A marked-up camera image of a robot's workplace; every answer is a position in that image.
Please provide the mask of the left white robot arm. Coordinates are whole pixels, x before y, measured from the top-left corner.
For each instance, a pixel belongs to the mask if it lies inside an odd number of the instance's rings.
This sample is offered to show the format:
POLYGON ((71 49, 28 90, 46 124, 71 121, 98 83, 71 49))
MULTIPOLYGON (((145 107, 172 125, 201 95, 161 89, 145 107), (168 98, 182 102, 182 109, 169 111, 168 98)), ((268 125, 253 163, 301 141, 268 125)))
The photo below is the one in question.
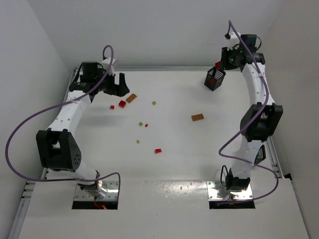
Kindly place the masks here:
POLYGON ((115 61, 104 57, 100 63, 82 62, 69 86, 66 104, 54 122, 36 134, 41 165, 79 180, 80 189, 90 193, 101 192, 103 181, 99 179, 100 173, 82 160, 74 134, 84 111, 99 92, 117 97, 129 93, 123 73, 119 74, 119 83, 115 84, 115 61))

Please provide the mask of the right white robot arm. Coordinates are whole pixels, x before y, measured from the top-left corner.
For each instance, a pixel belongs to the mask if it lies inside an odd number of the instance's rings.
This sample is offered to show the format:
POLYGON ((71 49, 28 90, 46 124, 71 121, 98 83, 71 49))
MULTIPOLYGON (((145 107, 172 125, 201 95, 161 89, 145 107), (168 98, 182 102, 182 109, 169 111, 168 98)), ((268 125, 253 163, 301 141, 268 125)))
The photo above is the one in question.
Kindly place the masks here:
POLYGON ((225 177, 229 191, 241 192, 250 184, 251 169, 266 158, 265 142, 275 132, 284 112, 272 98, 266 76, 266 61, 257 52, 254 34, 227 33, 229 45, 222 48, 220 69, 240 69, 250 98, 250 107, 240 121, 241 145, 225 177))

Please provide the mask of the red flower lego brick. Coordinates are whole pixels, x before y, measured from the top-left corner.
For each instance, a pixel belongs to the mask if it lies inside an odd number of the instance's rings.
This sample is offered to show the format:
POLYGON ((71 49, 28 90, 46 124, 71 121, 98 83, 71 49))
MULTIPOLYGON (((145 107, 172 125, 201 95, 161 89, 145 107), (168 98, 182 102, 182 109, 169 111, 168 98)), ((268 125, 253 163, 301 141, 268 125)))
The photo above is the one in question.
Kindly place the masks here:
POLYGON ((215 80, 214 78, 211 78, 211 79, 209 80, 209 82, 210 82, 210 84, 211 84, 212 86, 214 86, 214 85, 216 84, 216 80, 215 80))

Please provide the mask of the small red square lego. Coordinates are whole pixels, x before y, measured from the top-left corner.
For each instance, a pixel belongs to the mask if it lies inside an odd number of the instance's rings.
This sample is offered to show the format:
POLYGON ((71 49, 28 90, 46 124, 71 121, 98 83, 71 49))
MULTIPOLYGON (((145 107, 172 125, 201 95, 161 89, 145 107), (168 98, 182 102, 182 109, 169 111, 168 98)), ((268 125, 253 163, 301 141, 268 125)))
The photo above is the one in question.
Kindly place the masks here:
POLYGON ((124 108, 126 106, 127 102, 126 101, 120 101, 119 102, 119 107, 124 108))

